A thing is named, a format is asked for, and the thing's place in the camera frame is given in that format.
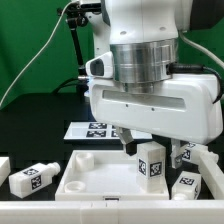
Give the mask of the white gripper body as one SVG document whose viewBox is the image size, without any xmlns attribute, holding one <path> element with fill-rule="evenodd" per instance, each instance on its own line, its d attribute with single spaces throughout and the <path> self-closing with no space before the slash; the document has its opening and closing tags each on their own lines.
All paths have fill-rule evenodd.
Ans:
<svg viewBox="0 0 224 224">
<path fill-rule="evenodd" d="M 223 131 L 221 77 L 198 64 L 169 63 L 164 81 L 126 91 L 114 81 L 110 52 L 86 63 L 94 118 L 118 128 L 207 144 Z"/>
</svg>

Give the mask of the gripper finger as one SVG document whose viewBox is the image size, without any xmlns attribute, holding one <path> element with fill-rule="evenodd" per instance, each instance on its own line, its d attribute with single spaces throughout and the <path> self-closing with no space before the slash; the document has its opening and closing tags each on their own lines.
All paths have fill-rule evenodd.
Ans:
<svg viewBox="0 0 224 224">
<path fill-rule="evenodd" d="M 178 169 L 182 165 L 182 151 L 181 142 L 177 139 L 171 140 L 172 152 L 171 152 L 171 165 L 174 169 Z"/>
<path fill-rule="evenodd" d="M 126 128 L 117 127 L 116 133 L 119 136 L 121 143 L 123 144 L 123 150 L 129 156 L 136 154 L 136 144 L 131 135 L 131 131 Z"/>
</svg>

